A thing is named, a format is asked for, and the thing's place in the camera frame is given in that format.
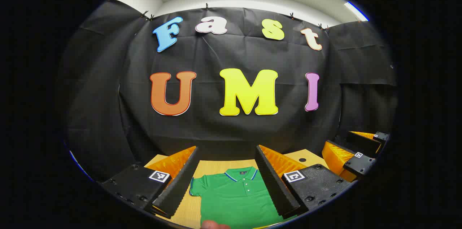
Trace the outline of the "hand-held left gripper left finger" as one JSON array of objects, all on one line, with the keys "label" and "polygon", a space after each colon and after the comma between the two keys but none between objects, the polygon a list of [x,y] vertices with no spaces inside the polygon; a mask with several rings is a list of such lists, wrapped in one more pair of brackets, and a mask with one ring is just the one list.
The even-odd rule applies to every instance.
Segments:
[{"label": "hand-held left gripper left finger", "polygon": [[101,183],[135,209],[170,219],[178,209],[199,163],[199,149],[187,148],[144,167],[132,164]]}]

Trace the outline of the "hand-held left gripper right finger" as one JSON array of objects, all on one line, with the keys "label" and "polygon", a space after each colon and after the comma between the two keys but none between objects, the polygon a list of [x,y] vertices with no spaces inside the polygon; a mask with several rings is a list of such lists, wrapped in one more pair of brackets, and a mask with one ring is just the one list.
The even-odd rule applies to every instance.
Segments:
[{"label": "hand-held left gripper right finger", "polygon": [[284,219],[317,210],[352,185],[322,164],[307,167],[262,145],[256,147],[255,160],[271,200]]}]

